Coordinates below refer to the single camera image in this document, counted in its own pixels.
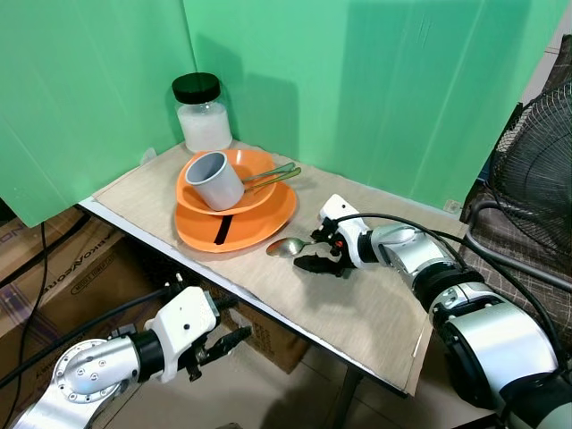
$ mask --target green backdrop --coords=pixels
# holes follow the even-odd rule
[[[235,137],[462,201],[567,0],[183,3],[0,2],[0,198],[25,223],[181,140],[170,83],[192,50],[223,80]]]
[[[235,135],[439,208],[465,199],[567,3],[184,2]]]
[[[0,59],[0,198],[28,225],[182,140],[181,0],[4,0]]]

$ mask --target cardboard box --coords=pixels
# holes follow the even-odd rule
[[[46,222],[48,244],[65,233],[81,214],[70,209]],[[28,229],[14,219],[0,227],[0,280],[41,251],[39,227]],[[21,332],[38,295],[43,262],[0,289],[0,376],[18,363]],[[48,258],[46,287],[34,324],[28,331],[24,359],[88,320],[154,290],[141,272],[120,232],[91,219]],[[17,416],[37,400],[52,376],[55,361],[72,344],[106,338],[109,332],[135,323],[139,329],[161,304],[150,301],[85,332],[38,362],[22,377]],[[16,382],[0,391],[0,418],[12,405]]]
[[[214,285],[198,273],[153,248],[134,244],[136,247],[133,252],[137,253],[138,260],[153,284],[170,282],[174,280],[175,273],[180,273],[188,284],[196,284],[210,291],[215,299],[228,294],[223,288]],[[235,309],[223,311],[222,321],[231,329],[237,329],[239,326],[252,326],[253,333],[247,343],[287,374],[296,367],[309,347],[307,341],[302,340],[295,333],[242,303],[239,303]]]
[[[221,287],[206,280],[203,280],[200,286],[208,290],[214,299],[228,295]],[[294,370],[309,347],[307,341],[243,303],[223,311],[221,319],[223,324],[232,330],[251,326],[252,335],[247,339],[247,343],[286,374]]]

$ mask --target glass jar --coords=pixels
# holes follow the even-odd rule
[[[221,85],[210,73],[190,73],[172,83],[178,103],[177,116],[191,152],[221,150],[232,143],[226,106],[221,98]]]

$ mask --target cable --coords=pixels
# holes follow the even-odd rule
[[[560,368],[566,368],[566,356],[567,352],[565,351],[564,347],[562,347],[562,343],[560,342],[559,336],[556,332],[556,327],[554,326],[554,322],[552,321],[550,315],[544,308],[543,304],[538,300],[538,298],[528,290],[521,282],[519,282],[507,269],[503,266],[498,264],[492,258],[488,257],[484,252],[482,252],[479,248],[473,245],[468,240],[460,239],[454,235],[448,234],[447,232],[443,231],[433,231],[435,234],[440,235],[447,240],[456,241],[457,243],[462,244],[463,246],[472,250],[476,255],[481,257],[484,262],[490,265],[495,271],[497,271],[500,275],[502,275],[505,279],[507,279],[510,284],[512,284],[516,290],[518,290],[525,299],[530,302],[533,306],[534,310],[538,313],[541,320],[543,321],[544,330],[546,331],[552,347],[554,348],[554,353],[556,358],[559,362]]]
[[[465,260],[461,257],[461,255],[457,252],[457,250],[455,250],[451,244],[449,244],[447,241],[445,241],[444,239],[442,239],[441,237],[439,237],[439,235],[437,235],[436,233],[434,233],[433,231],[431,231],[428,228],[425,228],[423,225],[420,225],[419,223],[415,223],[413,221],[409,221],[409,219],[404,219],[402,217],[399,216],[394,216],[392,214],[379,214],[379,213],[357,213],[357,214],[348,214],[347,216],[342,216],[339,217],[337,219],[332,219],[332,221],[337,225],[340,222],[344,222],[344,221],[348,221],[350,219],[360,219],[363,217],[376,217],[379,219],[389,219],[390,221],[395,221],[395,222],[401,222],[404,223],[406,225],[409,226],[413,226],[415,228],[418,228],[418,230],[423,231],[425,234],[433,237],[435,240],[439,241],[446,249],[447,251],[457,260],[458,264],[461,266],[461,268],[463,270],[468,269],[468,265],[465,262]]]
[[[18,267],[18,269],[14,270],[12,273],[7,275],[3,280],[0,280],[0,289],[2,289],[5,285],[12,283],[18,277],[26,273],[32,266],[37,264],[42,259],[42,257],[44,257],[46,251],[48,255],[52,253],[58,246],[60,246],[73,234],[79,231],[83,227],[83,225],[85,225],[88,222],[90,218],[91,216],[89,214],[83,215],[68,231],[65,232],[64,235],[62,235],[62,237],[58,238],[57,240],[54,240],[54,242],[52,242],[47,247],[47,249],[44,249],[43,251],[37,253],[36,255],[31,257],[28,261],[26,261],[24,264],[22,264],[20,267]]]
[[[546,333],[550,339],[552,347],[554,348],[554,353],[555,353],[556,358],[558,360],[559,367],[560,368],[566,368],[567,353],[564,350],[564,348],[562,347],[562,344],[559,340],[559,336],[556,332],[556,327],[554,326],[554,322],[552,321],[550,315],[548,314],[548,312],[546,311],[546,309],[544,308],[542,303],[536,298],[536,296],[530,290],[525,288],[523,286],[523,284],[520,283],[505,268],[503,268],[502,266],[495,263],[487,255],[483,254],[483,252],[481,252],[478,248],[476,248],[475,246],[473,246],[471,243],[469,243],[466,240],[463,240],[463,239],[460,239],[459,237],[448,234],[447,232],[429,230],[428,228],[425,228],[423,225],[409,221],[408,219],[404,219],[404,218],[399,217],[399,216],[394,216],[391,214],[378,214],[378,213],[357,213],[357,214],[349,214],[347,216],[342,216],[342,217],[339,217],[337,219],[332,219],[332,221],[337,225],[340,222],[348,221],[350,219],[360,219],[360,218],[364,218],[364,217],[389,219],[391,221],[401,222],[401,223],[404,223],[406,225],[410,225],[410,226],[413,226],[415,228],[418,228],[419,230],[423,231],[427,235],[431,236],[432,238],[434,238],[435,240],[437,240],[441,244],[443,244],[443,246],[445,246],[445,248],[449,251],[449,253],[453,257],[455,257],[455,259],[457,260],[457,262],[460,264],[460,266],[463,269],[468,269],[467,263],[465,262],[463,257],[442,237],[444,237],[448,240],[456,241],[457,243],[463,244],[467,248],[470,248],[479,257],[481,257],[483,259],[483,261],[485,261],[493,269],[495,269],[500,275],[502,275],[504,278],[506,278],[525,297],[525,299],[527,299],[528,302],[530,302],[530,304],[533,306],[533,308],[536,310],[536,312],[538,313],[538,315],[541,317],[541,319],[543,321],[544,329],[545,329],[545,331],[546,331]]]
[[[11,382],[14,378],[16,378],[18,375],[20,375],[21,373],[23,373],[27,369],[30,369],[37,362],[39,362],[41,359],[45,358],[47,355],[49,355],[53,351],[56,351],[58,348],[62,347],[62,345],[64,345],[66,342],[73,340],[75,337],[77,337],[81,333],[87,331],[88,329],[91,329],[96,324],[100,324],[105,319],[113,317],[114,315],[117,315],[117,314],[121,313],[122,311],[128,310],[131,307],[138,306],[139,304],[143,304],[144,302],[147,302],[151,299],[162,297],[163,295],[166,295],[167,293],[170,293],[170,288],[165,287],[165,288],[162,288],[160,290],[156,290],[155,292],[149,293],[148,295],[145,295],[144,297],[134,299],[134,300],[127,302],[127,303],[125,303],[125,304],[123,304],[117,308],[114,308],[113,310],[109,310],[108,312],[103,313],[102,315],[96,317],[95,319],[92,319],[89,322],[84,323],[82,326],[77,327],[73,331],[66,333],[63,337],[60,337],[59,339],[57,339],[54,343],[50,344],[45,349],[40,350],[38,353],[36,353],[34,356],[32,356],[26,362],[24,362],[23,364],[19,365],[16,368],[14,368],[10,373],[5,375],[2,378],[2,380],[0,380],[0,389],[3,389],[6,384]]]
[[[47,245],[46,245],[46,225],[42,222],[40,226],[41,236],[42,236],[42,249],[44,254],[44,275],[42,276],[42,283],[39,287],[38,297],[36,298],[36,303],[32,308],[32,311],[29,313],[28,320],[24,324],[24,329],[21,332],[20,337],[20,351],[18,352],[18,366],[20,366],[24,360],[24,349],[26,346],[26,335],[28,334],[29,328],[32,325],[34,320],[34,316],[38,311],[39,302],[42,299],[42,295],[44,295],[44,288],[46,287],[46,280],[47,280]],[[18,384],[16,385],[16,394],[14,395],[14,401],[12,402],[12,406],[10,407],[10,412],[8,413],[8,417],[2,426],[2,429],[6,429],[10,420],[12,419],[12,415],[14,414],[14,410],[16,409],[16,405],[18,404],[18,399],[20,398],[20,390],[21,390],[21,373],[18,374]]]

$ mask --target table leg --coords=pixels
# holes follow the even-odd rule
[[[343,379],[340,396],[336,400],[335,417],[333,419],[332,429],[342,429],[346,421],[349,405],[354,397],[356,388],[364,376],[356,369],[348,366],[346,376]]]

